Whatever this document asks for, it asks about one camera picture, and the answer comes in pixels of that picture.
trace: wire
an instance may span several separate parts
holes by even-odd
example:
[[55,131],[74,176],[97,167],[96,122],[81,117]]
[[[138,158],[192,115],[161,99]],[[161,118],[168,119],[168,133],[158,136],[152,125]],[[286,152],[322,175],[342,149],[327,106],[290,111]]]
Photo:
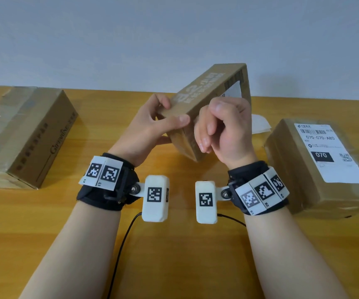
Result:
[[126,241],[126,238],[128,236],[128,233],[130,232],[130,229],[134,223],[134,221],[138,218],[138,216],[142,215],[142,212],[139,212],[137,215],[135,215],[134,219],[132,220],[132,222],[130,223],[130,226],[127,229],[126,234],[124,235],[123,241],[121,242],[121,246],[120,249],[118,250],[118,254],[117,254],[117,259],[116,259],[116,264],[115,264],[115,270],[113,271],[113,276],[112,276],[112,281],[110,282],[110,287],[109,287],[109,292],[107,293],[107,299],[110,298],[110,294],[112,293],[112,288],[113,288],[113,282],[115,281],[115,276],[116,276],[116,272],[117,272],[117,266],[118,266],[118,261],[120,259],[120,255],[121,255],[121,251],[123,249],[124,246],[124,242]]
[[236,221],[238,223],[240,223],[242,226],[246,226],[243,222],[241,221],[238,221],[237,219],[231,217],[231,216],[227,216],[227,215],[224,215],[224,214],[221,214],[221,213],[217,213],[217,216],[218,217],[225,217],[225,218],[228,218],[228,219],[232,219],[233,221]]
[[[113,283],[114,283],[114,281],[115,281],[116,272],[117,272],[117,267],[118,267],[118,261],[119,261],[119,259],[120,259],[121,251],[123,250],[124,242],[125,242],[126,239],[127,239],[128,233],[130,232],[130,229],[131,229],[132,225],[134,224],[134,221],[137,219],[138,216],[141,216],[141,215],[142,215],[142,212],[139,212],[139,213],[134,217],[134,219],[132,220],[132,222],[131,222],[130,225],[128,226],[128,229],[127,229],[126,234],[124,235],[123,241],[121,242],[121,246],[120,246],[120,249],[118,250],[118,254],[117,254],[117,259],[116,259],[116,264],[115,264],[115,270],[113,271],[112,280],[111,280],[111,282],[110,282],[109,292],[107,293],[107,299],[110,298],[110,295],[111,295],[111,293],[112,293]],[[225,217],[225,218],[228,218],[228,219],[232,219],[233,221],[236,221],[236,222],[240,223],[242,226],[246,226],[243,222],[238,221],[237,219],[235,219],[235,218],[233,218],[233,217],[231,217],[231,216],[227,216],[227,215],[224,215],[224,214],[221,214],[221,213],[217,213],[217,216],[218,216],[218,217]]]

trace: person's left arm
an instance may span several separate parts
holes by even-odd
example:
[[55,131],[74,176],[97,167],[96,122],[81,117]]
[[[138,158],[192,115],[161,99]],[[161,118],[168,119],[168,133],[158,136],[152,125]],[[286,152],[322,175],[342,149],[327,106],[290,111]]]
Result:
[[[108,152],[137,167],[156,145],[170,142],[163,136],[166,132],[190,122],[188,115],[155,121],[159,105],[169,109],[170,100],[163,94],[152,95]],[[120,213],[78,201],[20,299],[101,298]]]

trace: black wristband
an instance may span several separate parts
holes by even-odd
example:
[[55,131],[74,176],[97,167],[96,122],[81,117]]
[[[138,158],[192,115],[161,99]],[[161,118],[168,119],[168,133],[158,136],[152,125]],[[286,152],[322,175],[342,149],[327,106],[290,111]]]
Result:
[[[265,161],[256,161],[255,163],[251,163],[249,165],[242,166],[242,167],[235,168],[235,169],[228,171],[228,175],[229,175],[228,186],[232,193],[231,201],[244,214],[250,215],[249,211],[246,209],[246,207],[242,203],[242,201],[239,198],[238,194],[236,193],[235,189],[238,188],[239,186],[244,185],[245,183],[251,181],[252,179],[256,178],[257,176],[263,174],[264,172],[266,172],[268,170],[269,170],[269,167]],[[277,211],[288,204],[289,204],[289,201],[286,198],[283,201],[274,205],[273,207],[271,207],[271,208],[267,209],[266,211],[263,211],[257,215],[263,215],[263,214],[271,213],[273,211]]]
[[77,200],[104,210],[121,211],[124,205],[132,204],[139,199],[130,194],[132,186],[139,182],[139,178],[134,171],[134,166],[127,160],[109,153],[103,153],[102,156],[123,162],[122,170],[117,178],[117,185],[120,186],[110,191],[84,185],[77,194]]

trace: person's left hand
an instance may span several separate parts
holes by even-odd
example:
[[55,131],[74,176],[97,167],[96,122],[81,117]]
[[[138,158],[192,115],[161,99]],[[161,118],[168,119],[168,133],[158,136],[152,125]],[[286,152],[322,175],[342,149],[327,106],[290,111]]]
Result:
[[169,137],[163,134],[185,127],[189,124],[190,117],[183,114],[155,120],[156,110],[160,105],[170,109],[170,99],[161,93],[153,94],[138,110],[130,125],[108,153],[121,157],[137,167],[145,161],[156,145],[171,143]]

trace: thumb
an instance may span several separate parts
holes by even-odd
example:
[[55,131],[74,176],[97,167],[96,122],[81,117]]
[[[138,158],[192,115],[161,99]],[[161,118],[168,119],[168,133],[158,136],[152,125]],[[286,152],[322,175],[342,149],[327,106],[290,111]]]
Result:
[[179,116],[170,116],[168,118],[156,121],[156,132],[158,136],[161,136],[171,130],[180,129],[185,127],[191,118],[187,114]]
[[215,117],[222,120],[228,129],[242,129],[244,123],[235,105],[213,99],[209,105],[209,110]]

